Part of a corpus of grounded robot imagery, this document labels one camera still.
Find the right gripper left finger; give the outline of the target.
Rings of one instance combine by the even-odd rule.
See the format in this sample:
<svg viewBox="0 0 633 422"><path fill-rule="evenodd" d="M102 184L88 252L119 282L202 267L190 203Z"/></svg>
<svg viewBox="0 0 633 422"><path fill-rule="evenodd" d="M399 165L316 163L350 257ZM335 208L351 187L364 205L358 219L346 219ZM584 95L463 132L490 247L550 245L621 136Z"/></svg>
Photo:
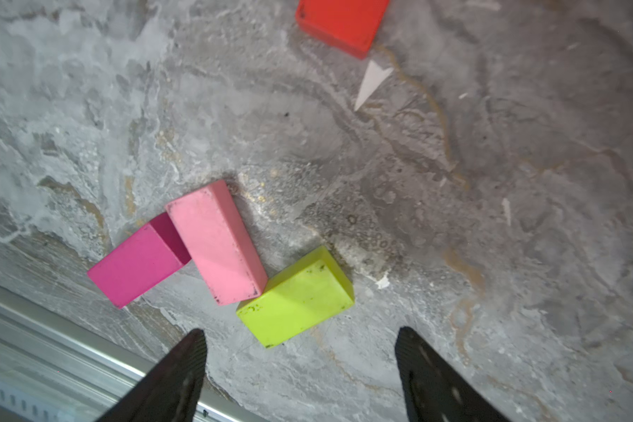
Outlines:
<svg viewBox="0 0 633 422"><path fill-rule="evenodd" d="M194 329L101 421L192 421L206 376L205 332Z"/></svg>

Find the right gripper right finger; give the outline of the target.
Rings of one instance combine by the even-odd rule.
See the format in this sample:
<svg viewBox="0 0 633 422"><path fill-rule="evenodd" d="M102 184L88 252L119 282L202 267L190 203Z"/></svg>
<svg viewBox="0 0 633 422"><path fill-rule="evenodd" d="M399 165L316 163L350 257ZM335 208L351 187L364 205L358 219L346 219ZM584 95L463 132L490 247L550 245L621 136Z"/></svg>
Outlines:
<svg viewBox="0 0 633 422"><path fill-rule="evenodd" d="M487 422L508 417L481 396L418 332L402 327L395 357L408 420Z"/></svg>

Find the lime green block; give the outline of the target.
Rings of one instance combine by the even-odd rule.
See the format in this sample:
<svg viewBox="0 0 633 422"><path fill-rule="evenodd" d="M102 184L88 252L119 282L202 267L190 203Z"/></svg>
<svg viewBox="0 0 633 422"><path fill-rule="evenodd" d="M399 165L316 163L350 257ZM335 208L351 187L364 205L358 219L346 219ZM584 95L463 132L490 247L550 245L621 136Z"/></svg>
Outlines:
<svg viewBox="0 0 633 422"><path fill-rule="evenodd" d="M354 304L353 283L320 246L272 277L261 296L241 302L236 315L263 347L272 348Z"/></svg>

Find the light pink block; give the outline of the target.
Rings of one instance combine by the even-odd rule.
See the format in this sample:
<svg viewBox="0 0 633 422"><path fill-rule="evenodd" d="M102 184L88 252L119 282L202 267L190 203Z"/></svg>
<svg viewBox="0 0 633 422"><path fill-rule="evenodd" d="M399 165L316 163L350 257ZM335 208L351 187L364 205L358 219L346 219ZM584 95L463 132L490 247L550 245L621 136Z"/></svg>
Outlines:
<svg viewBox="0 0 633 422"><path fill-rule="evenodd" d="M262 295L267 273L225 181L173 200L165 210L217 304Z"/></svg>

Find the red block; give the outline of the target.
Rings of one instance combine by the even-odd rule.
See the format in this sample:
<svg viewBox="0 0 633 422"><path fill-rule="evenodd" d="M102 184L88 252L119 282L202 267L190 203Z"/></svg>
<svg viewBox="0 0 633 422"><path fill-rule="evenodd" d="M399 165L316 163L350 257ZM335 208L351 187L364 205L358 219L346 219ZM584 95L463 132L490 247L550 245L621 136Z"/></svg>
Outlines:
<svg viewBox="0 0 633 422"><path fill-rule="evenodd" d="M365 59L389 0L300 0L297 25L313 38Z"/></svg>

